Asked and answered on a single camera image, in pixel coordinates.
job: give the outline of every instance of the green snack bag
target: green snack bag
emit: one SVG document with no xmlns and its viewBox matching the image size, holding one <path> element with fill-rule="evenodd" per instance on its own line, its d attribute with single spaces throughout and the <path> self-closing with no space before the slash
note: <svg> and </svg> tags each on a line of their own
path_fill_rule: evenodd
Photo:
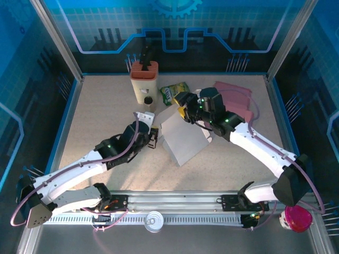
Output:
<svg viewBox="0 0 339 254">
<path fill-rule="evenodd" d="M 160 89 L 160 93 L 163 96 L 163 102 L 166 106 L 174 104 L 173 98 L 180 92 L 189 92 L 190 89 L 186 82 L 181 82 L 171 86 L 164 86 Z"/>
</svg>

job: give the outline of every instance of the pink container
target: pink container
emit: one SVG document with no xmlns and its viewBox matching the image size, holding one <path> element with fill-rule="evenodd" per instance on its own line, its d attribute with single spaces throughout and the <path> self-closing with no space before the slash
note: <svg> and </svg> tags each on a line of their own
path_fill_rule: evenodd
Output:
<svg viewBox="0 0 339 254">
<path fill-rule="evenodd" d="M 285 229 L 291 229 L 301 233 L 307 230 L 312 224 L 312 215 L 299 205 L 286 206 L 281 213 L 280 223 Z"/>
</svg>

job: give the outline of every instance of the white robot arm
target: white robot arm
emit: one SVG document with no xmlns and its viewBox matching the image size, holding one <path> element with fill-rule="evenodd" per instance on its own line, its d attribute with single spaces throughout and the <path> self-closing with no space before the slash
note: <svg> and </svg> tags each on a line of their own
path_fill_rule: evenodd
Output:
<svg viewBox="0 0 339 254">
<path fill-rule="evenodd" d="M 208 122 L 211 131 L 216 135 L 248 151 L 274 174 L 273 180 L 250 182 L 240 189 L 238 200 L 244 209 L 261 201 L 280 201 L 287 206 L 294 206 L 309 190 L 305 177 L 296 169 L 297 165 L 307 174 L 311 173 L 307 156 L 297 157 L 294 153 L 280 148 L 257 133 L 240 116 L 226 111 L 222 97 L 215 88 L 201 90 L 200 98 L 197 94 L 181 92 L 175 96 L 175 101 L 180 106 L 179 112 L 186 122 Z M 152 137 L 156 141 L 157 131 L 151 128 L 154 114 L 138 113 L 138 119 L 139 128 L 136 128 L 134 122 L 123 134 L 102 141 L 93 151 L 71 165 L 38 177 L 35 182 L 29 177 L 20 179 L 17 202 L 23 203 L 26 198 L 26 202 L 21 204 L 21 207 L 19 204 L 19 208 L 26 219 L 27 227 L 39 226 L 54 214 L 83 207 L 95 207 L 99 211 L 113 211 L 119 207 L 109 207 L 112 196 L 104 184 L 94 184 L 80 190 L 69 189 L 112 167 L 130 162 L 149 144 Z"/>
<path fill-rule="evenodd" d="M 129 163 L 146 145 L 155 148 L 158 132 L 152 128 L 154 114 L 137 113 L 137 118 L 138 125 L 134 122 L 122 134 L 103 140 L 80 160 L 34 180 L 28 176 L 21 178 L 17 185 L 17 203 L 30 195 L 20 208 L 27 227 L 39 226 L 58 213 L 83 207 L 102 208 L 111 203 L 111 194 L 104 184 L 69 189 L 117 165 Z"/>
<path fill-rule="evenodd" d="M 275 178 L 263 182 L 250 182 L 239 192 L 242 207 L 261 201 L 280 201 L 294 206 L 309 191 L 306 177 L 311 166 L 306 155 L 297 157 L 266 139 L 239 115 L 226 111 L 221 95 L 213 88 L 205 88 L 197 94 L 181 92 L 175 96 L 179 113 L 188 123 L 209 123 L 216 135 L 236 144 L 261 161 Z"/>
</svg>

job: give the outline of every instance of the tin can lid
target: tin can lid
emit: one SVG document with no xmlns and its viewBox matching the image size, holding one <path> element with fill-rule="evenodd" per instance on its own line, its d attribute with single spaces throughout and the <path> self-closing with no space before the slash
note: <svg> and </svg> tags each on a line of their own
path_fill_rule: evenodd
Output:
<svg viewBox="0 0 339 254">
<path fill-rule="evenodd" d="M 145 228 L 152 232 L 156 233 L 160 231 L 160 229 L 164 225 L 164 217 L 161 215 L 161 213 L 157 211 L 152 211 L 147 214 L 145 219 Z"/>
</svg>

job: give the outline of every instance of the pink cloth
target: pink cloth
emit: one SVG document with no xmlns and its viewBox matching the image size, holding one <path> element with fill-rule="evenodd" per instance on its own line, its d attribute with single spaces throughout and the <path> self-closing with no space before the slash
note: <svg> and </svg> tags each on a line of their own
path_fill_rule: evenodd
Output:
<svg viewBox="0 0 339 254">
<path fill-rule="evenodd" d="M 252 91 L 250 89 L 220 81 L 217 81 L 214 84 L 214 87 L 220 92 L 224 105 L 226 106 L 226 110 L 240 115 L 247 123 L 253 118 L 254 114 L 249 110 L 251 100 L 247 97 L 252 95 Z M 246 96 L 238 93 L 237 91 L 222 91 L 226 89 L 238 90 L 246 94 Z"/>
</svg>

